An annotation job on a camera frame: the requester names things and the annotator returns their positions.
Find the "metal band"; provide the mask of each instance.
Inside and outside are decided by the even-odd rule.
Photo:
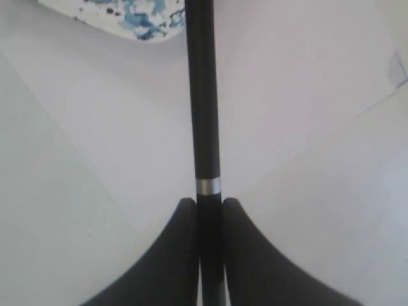
[[[197,194],[200,196],[212,196],[221,193],[221,179],[219,177],[210,180],[196,179]]]

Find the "white and blue patterned object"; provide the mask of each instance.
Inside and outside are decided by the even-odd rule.
[[[38,0],[60,13],[132,40],[168,40],[184,28],[184,0]]]

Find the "silver ring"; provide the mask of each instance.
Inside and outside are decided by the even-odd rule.
[[[221,178],[209,180],[196,179],[197,194],[200,196],[212,196],[221,193]]]

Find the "black pole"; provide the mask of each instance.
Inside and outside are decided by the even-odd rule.
[[[186,0],[187,44],[204,306],[224,306],[213,0]]]

